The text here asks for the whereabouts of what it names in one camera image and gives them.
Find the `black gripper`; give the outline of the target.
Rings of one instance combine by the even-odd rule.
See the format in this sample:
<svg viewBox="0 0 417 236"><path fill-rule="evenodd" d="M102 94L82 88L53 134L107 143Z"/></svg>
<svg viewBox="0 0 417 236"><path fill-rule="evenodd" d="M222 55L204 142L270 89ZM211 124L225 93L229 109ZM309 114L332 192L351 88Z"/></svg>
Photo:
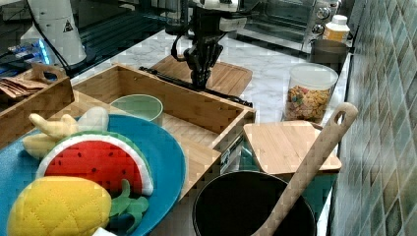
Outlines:
<svg viewBox="0 0 417 236"><path fill-rule="evenodd" d="M210 67L216 63L223 47L218 42L225 36L219 29L220 16L195 13L191 28L194 33L193 47L188 51L188 65L191 70L192 84L204 89L210 77Z"/></svg>

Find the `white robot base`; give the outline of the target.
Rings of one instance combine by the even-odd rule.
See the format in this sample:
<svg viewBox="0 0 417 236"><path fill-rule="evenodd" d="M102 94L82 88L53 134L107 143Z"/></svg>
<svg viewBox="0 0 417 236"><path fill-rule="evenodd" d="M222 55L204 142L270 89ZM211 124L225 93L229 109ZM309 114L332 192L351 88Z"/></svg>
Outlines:
<svg viewBox="0 0 417 236"><path fill-rule="evenodd" d="M43 62L61 65L56 50L69 66L87 58L75 25L71 0L27 0L32 15L32 26L21 37L22 41L39 42Z"/></svg>

